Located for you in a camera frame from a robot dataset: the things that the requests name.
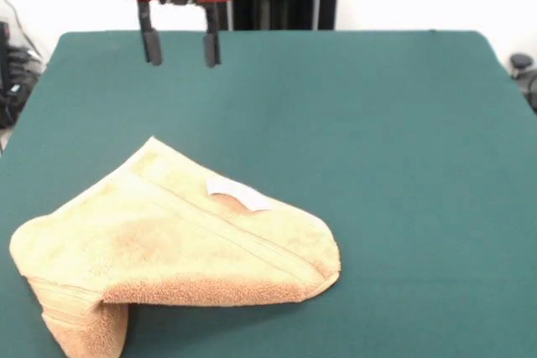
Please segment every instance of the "beige towel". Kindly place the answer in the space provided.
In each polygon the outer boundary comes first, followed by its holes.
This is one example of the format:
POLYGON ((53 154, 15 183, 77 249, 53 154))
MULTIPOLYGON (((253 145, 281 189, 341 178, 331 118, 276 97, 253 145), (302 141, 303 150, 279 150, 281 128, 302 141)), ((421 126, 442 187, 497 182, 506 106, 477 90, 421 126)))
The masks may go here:
POLYGON ((214 179, 226 183, 151 138, 90 189, 15 231, 13 260, 67 356, 119 357, 128 304, 301 302, 338 279, 339 251, 321 220, 268 198, 270 210, 251 211, 235 194, 210 195, 214 179))

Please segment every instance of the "green tablecloth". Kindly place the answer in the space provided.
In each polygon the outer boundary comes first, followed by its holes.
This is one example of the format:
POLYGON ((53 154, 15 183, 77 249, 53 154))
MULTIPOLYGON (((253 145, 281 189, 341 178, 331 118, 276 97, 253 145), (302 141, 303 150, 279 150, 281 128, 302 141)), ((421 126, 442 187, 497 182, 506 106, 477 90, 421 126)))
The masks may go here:
POLYGON ((2 356, 62 356, 8 255, 155 135, 331 227, 308 303, 131 309, 124 357, 535 358, 537 122, 475 33, 62 38, 0 160, 2 356))

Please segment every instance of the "towel tag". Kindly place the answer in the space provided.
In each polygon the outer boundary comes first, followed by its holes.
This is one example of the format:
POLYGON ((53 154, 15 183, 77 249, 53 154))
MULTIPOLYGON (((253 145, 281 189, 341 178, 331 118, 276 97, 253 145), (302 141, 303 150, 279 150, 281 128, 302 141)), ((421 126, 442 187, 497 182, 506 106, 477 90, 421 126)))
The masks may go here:
POLYGON ((209 178, 207 180, 207 193, 209 195, 221 194, 231 196, 240 201, 250 211, 273 209, 270 200, 257 190, 223 177, 209 178))

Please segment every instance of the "towel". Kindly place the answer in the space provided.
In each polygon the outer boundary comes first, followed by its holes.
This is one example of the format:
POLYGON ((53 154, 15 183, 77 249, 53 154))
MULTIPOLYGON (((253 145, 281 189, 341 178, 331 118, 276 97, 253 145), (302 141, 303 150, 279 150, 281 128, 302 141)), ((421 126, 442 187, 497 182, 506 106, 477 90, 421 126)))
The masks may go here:
POLYGON ((9 248, 70 358, 119 357, 129 304, 299 303, 326 291, 341 269, 322 220, 154 137, 58 210, 20 226, 9 248))

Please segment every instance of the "black cable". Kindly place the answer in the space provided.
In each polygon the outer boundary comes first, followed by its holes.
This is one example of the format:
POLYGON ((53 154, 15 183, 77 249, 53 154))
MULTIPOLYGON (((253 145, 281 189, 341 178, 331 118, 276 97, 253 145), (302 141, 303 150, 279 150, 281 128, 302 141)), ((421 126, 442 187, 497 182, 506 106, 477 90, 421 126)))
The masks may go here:
POLYGON ((11 2, 9 2, 8 0, 3 0, 9 8, 12 9, 13 11, 13 15, 15 16, 15 21, 17 22, 17 25, 18 25, 18 29, 20 30, 21 34, 23 35, 24 39, 26 39, 26 42, 28 42, 28 45, 30 45, 30 47, 32 48, 32 50, 38 55, 38 57, 40 57, 41 59, 43 59, 43 55, 38 51, 37 47, 35 46, 34 42, 29 38, 28 35, 26 35, 26 33, 24 32, 24 29, 23 29, 23 25, 21 24, 20 22, 20 18, 18 17, 18 13, 17 13, 17 9, 11 4, 11 2))
POLYGON ((37 71, 33 71, 27 67, 26 63, 20 64, 17 62, 11 62, 9 64, 10 75, 41 75, 37 71))

